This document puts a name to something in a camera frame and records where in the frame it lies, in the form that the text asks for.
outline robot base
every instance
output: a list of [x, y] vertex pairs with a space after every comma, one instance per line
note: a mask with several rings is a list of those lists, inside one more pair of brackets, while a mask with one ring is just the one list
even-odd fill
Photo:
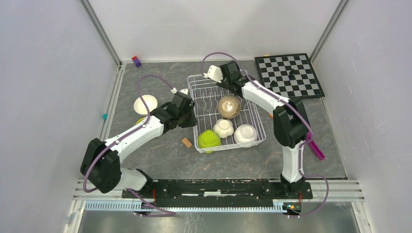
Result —
[[[271, 207], [273, 200], [312, 199], [310, 183], [301, 181], [291, 191], [279, 180], [154, 180], [137, 191], [161, 207]], [[125, 199], [136, 198], [124, 190]]]

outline white wall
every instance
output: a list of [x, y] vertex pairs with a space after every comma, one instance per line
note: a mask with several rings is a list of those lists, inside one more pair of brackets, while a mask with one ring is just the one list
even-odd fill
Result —
[[411, 232], [412, 2], [350, 1], [314, 62], [377, 232]]
[[192, 60], [214, 51], [310, 54], [339, 0], [90, 2], [120, 59]]
[[116, 66], [77, 0], [2, 1], [0, 22], [0, 232], [61, 232]]

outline chess piece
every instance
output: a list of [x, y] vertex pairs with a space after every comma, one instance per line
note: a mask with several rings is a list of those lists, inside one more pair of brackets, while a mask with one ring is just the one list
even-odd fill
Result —
[[292, 76], [292, 75], [295, 75], [295, 70], [294, 70], [294, 69], [291, 69], [291, 70], [289, 71], [289, 76]]

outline dish rack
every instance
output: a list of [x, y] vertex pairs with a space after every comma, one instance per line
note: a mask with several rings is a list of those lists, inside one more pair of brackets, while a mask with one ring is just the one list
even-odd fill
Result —
[[216, 85], [215, 81], [206, 79], [202, 75], [191, 75], [188, 77], [188, 87], [190, 96], [196, 103], [194, 106], [194, 114], [197, 119], [197, 125], [193, 127], [194, 144], [196, 150], [200, 153], [205, 151], [228, 150], [243, 147], [256, 146], [266, 139], [265, 130], [260, 120], [260, 115], [255, 103], [239, 98], [240, 114], [230, 119], [233, 123], [233, 128], [236, 130], [238, 126], [243, 124], [252, 125], [257, 130], [257, 141], [236, 143], [233, 135], [227, 138], [221, 138], [222, 145], [201, 149], [197, 138], [206, 130], [213, 130], [216, 121], [222, 119], [218, 112], [219, 100], [226, 95], [233, 95], [228, 90]]

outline purple block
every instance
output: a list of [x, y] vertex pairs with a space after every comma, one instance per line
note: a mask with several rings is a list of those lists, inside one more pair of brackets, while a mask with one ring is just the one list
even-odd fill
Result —
[[136, 67], [140, 67], [141, 66], [141, 62], [139, 61], [139, 59], [135, 56], [132, 57], [133, 63], [135, 63]]

